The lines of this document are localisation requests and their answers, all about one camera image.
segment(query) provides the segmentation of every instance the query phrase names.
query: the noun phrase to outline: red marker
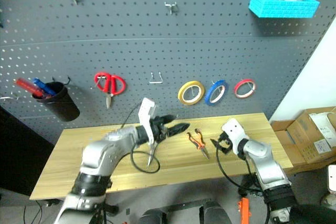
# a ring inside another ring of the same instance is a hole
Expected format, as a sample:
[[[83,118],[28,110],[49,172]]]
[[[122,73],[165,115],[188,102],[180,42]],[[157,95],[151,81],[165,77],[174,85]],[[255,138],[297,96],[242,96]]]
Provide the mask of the red marker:
[[[42,98],[45,95],[44,92],[40,88],[38,88],[37,86],[35,86],[34,84],[30,83],[29,81],[23,78],[17,79],[14,83],[18,85],[19,87],[32,93],[36,97]]]

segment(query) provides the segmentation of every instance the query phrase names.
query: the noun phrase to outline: black cable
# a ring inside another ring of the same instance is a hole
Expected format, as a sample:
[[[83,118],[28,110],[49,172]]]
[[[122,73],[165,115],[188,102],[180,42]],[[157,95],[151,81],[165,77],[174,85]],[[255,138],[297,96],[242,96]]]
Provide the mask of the black cable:
[[[105,210],[105,201],[103,203],[103,216],[104,216],[104,224],[107,224],[107,218],[106,218],[106,210]]]
[[[140,167],[137,166],[137,164],[134,162],[133,153],[143,153],[143,154],[146,154],[146,155],[149,155],[149,156],[151,156],[151,154],[149,154],[148,152],[143,152],[143,151],[134,151],[135,147],[136,147],[136,143],[133,145],[133,147],[131,149],[131,153],[130,153],[131,162],[132,162],[132,165],[135,167],[135,169],[137,169],[137,170],[139,170],[143,173],[149,173],[149,174],[157,173],[160,170],[161,165],[160,165],[159,160],[154,155],[153,155],[153,159],[155,161],[157,161],[157,164],[158,164],[158,167],[155,171],[150,172],[148,170],[143,170],[143,169],[141,169]]]
[[[253,176],[253,174],[251,173],[251,169],[250,169],[250,164],[248,163],[247,159],[244,160],[245,163],[246,163],[246,166],[247,166],[247,169],[248,169],[248,173],[251,177],[251,179],[253,180],[253,184],[257,187],[257,188],[260,188],[260,185],[256,183],[256,180],[255,180],[255,177]]]
[[[38,221],[38,224],[40,224],[40,223],[41,223],[41,219],[42,219],[42,213],[43,213],[43,212],[42,212],[42,206],[40,205],[40,203],[39,203],[37,200],[35,200],[35,202],[38,204],[38,206],[40,207],[40,209],[39,209],[39,211],[35,214],[35,217],[33,218],[33,221],[31,222],[31,224],[34,223],[34,221],[35,221],[37,215],[41,212],[40,220]]]
[[[133,111],[134,111],[137,107],[139,107],[140,105],[141,105],[141,102],[139,102],[137,105],[134,106],[134,108],[132,108],[131,112],[128,114],[128,116],[126,117],[125,121],[124,121],[123,124],[120,126],[120,128],[123,128],[123,127],[125,126],[125,124],[127,123],[128,118],[131,116],[131,114],[133,113]],[[133,158],[133,153],[143,153],[143,154],[146,154],[146,155],[148,155],[148,156],[152,156],[152,155],[151,155],[150,153],[143,152],[143,151],[134,151],[135,147],[136,147],[136,143],[133,145],[133,147],[132,147],[132,149],[131,149],[131,153],[130,153],[130,156],[131,156],[131,162],[132,162],[132,165],[134,166],[134,168],[137,169],[137,170],[139,170],[139,171],[141,171],[141,172],[143,172],[143,173],[149,173],[149,174],[157,173],[157,172],[160,170],[161,165],[160,165],[159,160],[158,160],[154,155],[153,155],[153,159],[156,160],[156,161],[157,161],[157,164],[158,164],[158,167],[157,167],[157,169],[156,169],[155,171],[153,171],[153,172],[149,172],[149,171],[147,171],[147,170],[143,170],[143,169],[141,169],[140,167],[138,167],[138,166],[136,165],[136,163],[135,163],[135,161],[134,161],[134,158]]]
[[[41,220],[42,220],[42,214],[43,214],[42,206],[40,205],[40,203],[39,203],[37,200],[35,200],[35,202],[38,204],[38,206],[39,206],[40,209],[39,209],[39,210],[37,211],[37,213],[35,214],[35,217],[33,218],[31,224],[34,223],[34,221],[35,221],[37,215],[41,212],[41,214],[40,214],[40,219],[39,219],[39,221],[38,221],[38,224],[40,224],[40,223],[41,223]],[[27,206],[25,206],[24,209],[23,209],[23,223],[24,223],[24,224],[26,224],[26,208],[27,208]]]
[[[126,117],[125,121],[123,122],[123,124],[120,126],[120,128],[124,128],[125,124],[127,123],[128,118],[131,116],[131,114],[133,113],[133,111],[139,107],[141,105],[141,102],[139,102],[132,110],[131,112],[128,114],[128,116]]]
[[[23,209],[23,223],[26,224],[26,219],[25,219],[25,215],[26,215],[26,206]]]
[[[221,165],[221,162],[220,162],[219,156],[218,156],[218,150],[219,150],[219,146],[216,147],[216,158],[217,158],[218,166],[219,166],[220,171],[223,173],[223,175],[227,178],[228,181],[230,181],[232,184],[234,184],[235,186],[237,186],[240,189],[248,190],[248,191],[261,192],[261,190],[259,190],[259,189],[252,189],[252,188],[247,188],[247,187],[241,186],[241,185],[237,184],[236,182],[234,182],[232,179],[230,179],[230,177],[226,174],[226,172],[224,171],[224,169]]]
[[[269,209],[269,204],[266,204],[266,206],[267,206],[267,216],[266,216],[265,224],[268,224],[269,216],[270,216],[270,209]]]

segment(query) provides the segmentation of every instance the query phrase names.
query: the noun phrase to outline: wooden table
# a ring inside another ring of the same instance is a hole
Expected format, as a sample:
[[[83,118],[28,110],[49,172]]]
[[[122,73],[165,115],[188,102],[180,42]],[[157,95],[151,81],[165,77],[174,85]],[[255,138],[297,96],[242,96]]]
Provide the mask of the wooden table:
[[[190,127],[187,131],[194,135],[195,128],[201,129],[210,159],[207,160],[187,139],[186,134],[181,133],[159,144],[156,157],[160,160],[161,170],[156,174],[137,171],[132,166],[129,156],[124,157],[113,172],[111,177],[113,185],[108,192],[222,177],[216,161],[216,149],[210,138],[218,139],[222,133],[222,125],[233,117],[251,138],[271,144],[274,158],[283,168],[292,167],[263,113],[175,120],[170,125],[189,122]],[[100,140],[106,133],[119,127],[112,125],[63,130],[30,199],[65,197],[78,175],[85,146],[92,141]],[[148,150],[149,147],[143,144],[139,149]],[[220,159],[229,176],[247,173],[245,162],[232,152],[226,156],[220,153]]]

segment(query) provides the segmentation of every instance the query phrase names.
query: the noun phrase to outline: blue pen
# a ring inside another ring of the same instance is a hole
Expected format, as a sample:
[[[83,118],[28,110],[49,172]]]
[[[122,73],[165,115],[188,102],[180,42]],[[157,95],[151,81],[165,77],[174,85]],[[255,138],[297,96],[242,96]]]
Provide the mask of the blue pen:
[[[46,85],[45,83],[41,82],[40,79],[38,79],[38,78],[34,78],[33,83],[36,84],[36,86],[38,86],[39,88],[43,89],[43,91],[45,91],[48,94],[51,94],[51,95],[56,94],[56,92],[54,90],[52,90],[50,87],[48,87],[48,85]]]

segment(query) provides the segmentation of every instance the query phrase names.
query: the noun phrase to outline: robotic arm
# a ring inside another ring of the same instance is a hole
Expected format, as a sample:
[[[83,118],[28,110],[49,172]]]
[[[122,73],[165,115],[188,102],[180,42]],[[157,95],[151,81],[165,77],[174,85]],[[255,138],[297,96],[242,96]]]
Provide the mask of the robotic arm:
[[[289,222],[290,208],[297,202],[284,170],[273,159],[271,146],[251,140],[236,119],[228,120],[222,130],[219,141],[225,140],[241,159],[252,160],[273,222]]]
[[[55,224],[98,223],[106,189],[112,186],[110,177],[120,159],[135,146],[149,142],[152,149],[154,144],[159,144],[166,136],[181,133],[189,127],[188,123],[180,123],[168,129],[164,124],[173,121],[175,116],[154,117],[154,114],[155,103],[144,98],[139,110],[140,126],[110,132],[102,140],[84,149],[80,172]]]

